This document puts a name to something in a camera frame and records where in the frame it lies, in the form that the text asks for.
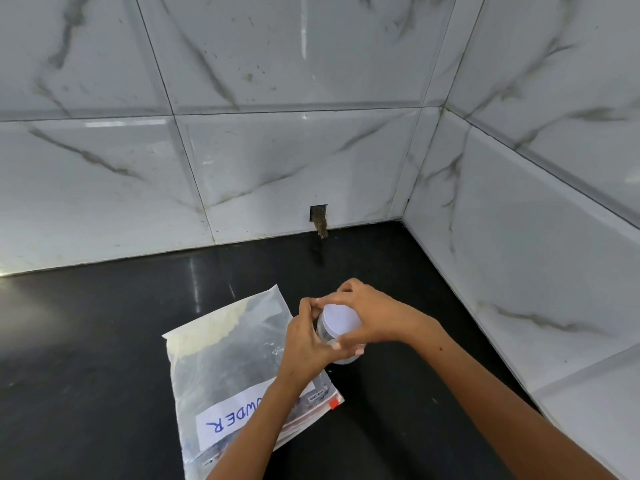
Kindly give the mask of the white jar lid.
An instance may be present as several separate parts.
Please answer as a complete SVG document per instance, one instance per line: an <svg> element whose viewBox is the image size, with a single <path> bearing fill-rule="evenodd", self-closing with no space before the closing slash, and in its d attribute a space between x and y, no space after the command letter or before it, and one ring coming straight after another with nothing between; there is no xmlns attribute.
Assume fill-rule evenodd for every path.
<svg viewBox="0 0 640 480"><path fill-rule="evenodd" d="M357 329L361 320L356 311L346 305L327 304L317 319L317 334L319 338L329 343L343 334Z"/></svg>

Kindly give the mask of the person's right forearm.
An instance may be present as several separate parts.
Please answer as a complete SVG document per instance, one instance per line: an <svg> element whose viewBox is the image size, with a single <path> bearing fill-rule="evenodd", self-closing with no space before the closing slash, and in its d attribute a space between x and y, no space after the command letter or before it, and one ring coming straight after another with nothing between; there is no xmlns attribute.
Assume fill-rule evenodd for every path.
<svg viewBox="0 0 640 480"><path fill-rule="evenodd" d="M516 480L617 480L458 345L434 318L414 348L436 371Z"/></svg>

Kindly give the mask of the clear plastic jar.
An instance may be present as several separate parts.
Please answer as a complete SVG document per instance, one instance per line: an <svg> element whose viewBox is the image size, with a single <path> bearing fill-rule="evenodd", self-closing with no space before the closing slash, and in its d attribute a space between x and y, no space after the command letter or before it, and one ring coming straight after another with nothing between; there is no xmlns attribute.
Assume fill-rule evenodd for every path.
<svg viewBox="0 0 640 480"><path fill-rule="evenodd" d="M320 316L317 319L316 322L316 334L318 336L318 338L325 344L332 346L336 339L332 336L332 334L329 332L329 330L326 328L325 324L324 324L324 316ZM359 356L357 355L352 355L351 357L345 358L345 359L341 359L341 360L336 360L334 362L332 362L332 364L335 365L347 365L349 363L352 363L354 361L356 361L359 358Z"/></svg>

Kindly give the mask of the person's left forearm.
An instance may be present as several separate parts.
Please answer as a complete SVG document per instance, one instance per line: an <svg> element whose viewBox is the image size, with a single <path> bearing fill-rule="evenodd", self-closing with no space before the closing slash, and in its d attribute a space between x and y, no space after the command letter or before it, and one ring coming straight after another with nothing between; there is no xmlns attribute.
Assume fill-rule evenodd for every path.
<svg viewBox="0 0 640 480"><path fill-rule="evenodd" d="M309 382L277 377L206 480L262 480L286 418Z"/></svg>

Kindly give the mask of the clear labelled zip bag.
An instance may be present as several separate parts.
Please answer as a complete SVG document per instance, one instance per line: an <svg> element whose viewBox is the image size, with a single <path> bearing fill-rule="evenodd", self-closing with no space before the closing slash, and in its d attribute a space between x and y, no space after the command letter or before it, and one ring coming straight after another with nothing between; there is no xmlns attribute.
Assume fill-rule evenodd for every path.
<svg viewBox="0 0 640 480"><path fill-rule="evenodd" d="M227 337L170 361L185 480L206 480L279 370L289 307L277 285L247 298Z"/></svg>

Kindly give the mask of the person's left hand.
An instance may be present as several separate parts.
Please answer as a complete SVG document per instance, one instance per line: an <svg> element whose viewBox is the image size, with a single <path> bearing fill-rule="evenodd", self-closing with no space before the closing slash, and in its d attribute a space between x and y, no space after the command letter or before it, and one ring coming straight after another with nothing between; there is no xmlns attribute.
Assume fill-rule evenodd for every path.
<svg viewBox="0 0 640 480"><path fill-rule="evenodd" d="M277 382L284 384L295 397L299 397L309 382L324 370L312 368L312 342L321 341L314 328L319 311L316 298L302 298L298 314L287 326Z"/></svg>

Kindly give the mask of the white powder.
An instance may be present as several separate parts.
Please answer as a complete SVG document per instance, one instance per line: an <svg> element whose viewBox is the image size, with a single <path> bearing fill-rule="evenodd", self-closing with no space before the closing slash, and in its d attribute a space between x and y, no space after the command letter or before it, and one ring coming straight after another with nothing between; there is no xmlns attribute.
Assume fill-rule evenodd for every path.
<svg viewBox="0 0 640 480"><path fill-rule="evenodd" d="M175 362L197 354L227 337L238 325L248 302L248 298L236 301L165 333L163 338L169 360Z"/></svg>

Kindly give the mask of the person's right hand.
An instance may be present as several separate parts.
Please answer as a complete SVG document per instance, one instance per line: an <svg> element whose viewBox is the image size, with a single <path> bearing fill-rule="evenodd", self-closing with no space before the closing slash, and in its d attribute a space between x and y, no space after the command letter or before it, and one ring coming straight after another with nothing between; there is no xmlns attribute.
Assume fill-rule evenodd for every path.
<svg viewBox="0 0 640 480"><path fill-rule="evenodd" d="M346 305L356 311L361 325L348 333L363 333L367 344L399 341L425 354L429 346L438 347L444 329L434 318L406 305L356 278L339 290L317 298L323 309L327 304Z"/></svg>

